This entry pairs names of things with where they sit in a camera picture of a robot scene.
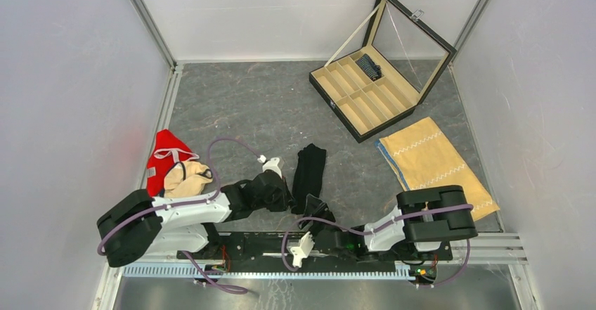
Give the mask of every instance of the black cloth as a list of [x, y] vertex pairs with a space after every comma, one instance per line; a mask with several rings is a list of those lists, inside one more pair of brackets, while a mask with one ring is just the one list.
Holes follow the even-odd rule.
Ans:
[[304, 214], [308, 194], [320, 197], [326, 159], [327, 151], [314, 144], [310, 144], [298, 152], [298, 166], [292, 184], [292, 195], [296, 203], [291, 209], [293, 214]]

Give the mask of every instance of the white tag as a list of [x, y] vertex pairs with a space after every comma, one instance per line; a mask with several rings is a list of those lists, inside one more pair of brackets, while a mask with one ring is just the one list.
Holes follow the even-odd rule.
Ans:
[[155, 167], [147, 168], [147, 170], [145, 171], [145, 175], [147, 175], [147, 179], [149, 179], [152, 176], [155, 176]]

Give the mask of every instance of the open display box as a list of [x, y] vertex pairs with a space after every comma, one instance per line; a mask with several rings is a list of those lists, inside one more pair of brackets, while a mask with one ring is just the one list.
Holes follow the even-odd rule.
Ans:
[[[453, 58], [455, 49], [397, 0], [377, 0], [372, 13], [309, 79], [360, 143], [410, 115]], [[362, 48], [335, 59], [368, 23]], [[364, 55], [380, 67], [369, 77]]]

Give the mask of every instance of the white wall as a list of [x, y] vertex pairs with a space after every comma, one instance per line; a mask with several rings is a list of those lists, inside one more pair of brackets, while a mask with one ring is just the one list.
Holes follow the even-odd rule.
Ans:
[[169, 68], [129, 0], [0, 0], [2, 309], [89, 309]]
[[[179, 60], [329, 58], [375, 0], [144, 0]], [[477, 0], [400, 0], [454, 43]], [[360, 46], [355, 38], [347, 50]]]
[[596, 309], [596, 0], [491, 0], [455, 78], [544, 309]]

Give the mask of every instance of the beige cloth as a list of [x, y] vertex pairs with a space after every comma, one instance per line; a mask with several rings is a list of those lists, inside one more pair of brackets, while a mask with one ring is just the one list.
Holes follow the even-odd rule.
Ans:
[[213, 178], [207, 165], [198, 161], [178, 162], [164, 178], [164, 197], [187, 198], [199, 195], [211, 181]]
[[476, 221], [499, 210], [443, 132], [431, 118], [397, 131], [376, 143], [405, 190], [459, 185], [474, 205]]

